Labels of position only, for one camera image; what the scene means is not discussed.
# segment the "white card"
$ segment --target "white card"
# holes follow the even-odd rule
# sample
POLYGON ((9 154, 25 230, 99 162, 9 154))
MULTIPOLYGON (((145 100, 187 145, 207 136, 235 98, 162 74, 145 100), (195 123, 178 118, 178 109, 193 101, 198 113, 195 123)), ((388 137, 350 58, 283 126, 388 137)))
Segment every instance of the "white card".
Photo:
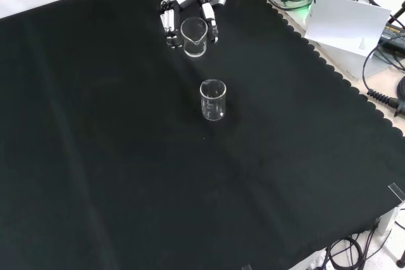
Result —
POLYGON ((390 10, 352 0, 316 0, 305 38, 367 56, 378 44, 390 10))

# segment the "glass beaker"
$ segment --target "glass beaker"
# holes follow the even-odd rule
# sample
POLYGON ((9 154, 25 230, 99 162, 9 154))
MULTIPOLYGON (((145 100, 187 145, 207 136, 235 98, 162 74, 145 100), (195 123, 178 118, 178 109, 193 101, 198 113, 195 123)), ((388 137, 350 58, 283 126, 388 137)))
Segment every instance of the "glass beaker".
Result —
POLYGON ((227 86, 220 80, 208 79, 200 86, 202 115, 207 120, 220 120, 225 115, 227 86))
POLYGON ((184 38, 184 52, 191 57, 199 57, 207 49, 207 23, 199 17, 190 17, 180 27, 184 38))

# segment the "table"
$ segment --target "table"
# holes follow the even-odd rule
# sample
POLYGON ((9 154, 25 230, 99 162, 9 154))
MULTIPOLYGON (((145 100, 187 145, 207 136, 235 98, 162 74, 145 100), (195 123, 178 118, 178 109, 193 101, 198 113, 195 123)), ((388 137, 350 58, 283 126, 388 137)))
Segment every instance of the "table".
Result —
POLYGON ((402 137, 262 0, 228 0, 197 60, 165 46, 160 1, 1 21, 5 268, 285 270, 397 204, 402 137))

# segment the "white table surface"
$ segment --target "white table surface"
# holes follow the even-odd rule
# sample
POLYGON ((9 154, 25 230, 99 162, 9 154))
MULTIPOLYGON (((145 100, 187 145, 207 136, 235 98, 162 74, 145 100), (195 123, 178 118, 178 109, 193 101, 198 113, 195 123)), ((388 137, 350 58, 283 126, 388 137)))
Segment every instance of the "white table surface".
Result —
MULTIPOLYGON (((405 0, 375 0, 381 6, 391 9, 393 12, 396 12, 400 7, 403 1, 405 0)), ((289 22, 289 25, 292 25, 297 32, 304 36, 305 32, 302 27, 295 22, 286 12, 279 10, 279 13, 289 22)), ((405 22, 405 14, 400 19, 402 22, 405 22)), ((367 89, 362 82, 354 81, 350 76, 345 72, 345 69, 338 63, 336 60, 333 60, 318 44, 314 44, 315 50, 321 54, 321 57, 325 58, 327 63, 334 66, 335 70, 342 74, 342 76, 351 82, 353 87, 359 89, 361 94, 366 95, 367 89)), ((389 67, 385 71, 380 72, 372 77, 367 79, 367 84, 373 90, 376 90, 384 95, 390 97, 397 97, 396 89, 397 84, 401 78, 405 76, 404 73, 398 71, 394 67, 389 67)), ((380 103, 373 99, 369 98, 369 101, 376 105, 376 108, 383 112, 384 117, 391 120, 392 125, 402 131, 405 134, 405 117, 397 116, 394 117, 395 110, 380 103)))

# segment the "black connector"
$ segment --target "black connector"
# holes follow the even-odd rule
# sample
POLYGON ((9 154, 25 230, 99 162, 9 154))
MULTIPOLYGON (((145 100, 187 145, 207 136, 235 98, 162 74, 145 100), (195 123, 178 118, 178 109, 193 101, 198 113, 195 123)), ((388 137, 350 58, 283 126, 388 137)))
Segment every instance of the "black connector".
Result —
POLYGON ((369 89, 367 92, 367 95, 371 96, 372 98, 396 109, 394 116, 397 116, 398 114, 405 115, 405 102, 401 101, 396 98, 392 98, 389 96, 385 96, 381 93, 378 93, 377 91, 374 91, 372 89, 369 89))

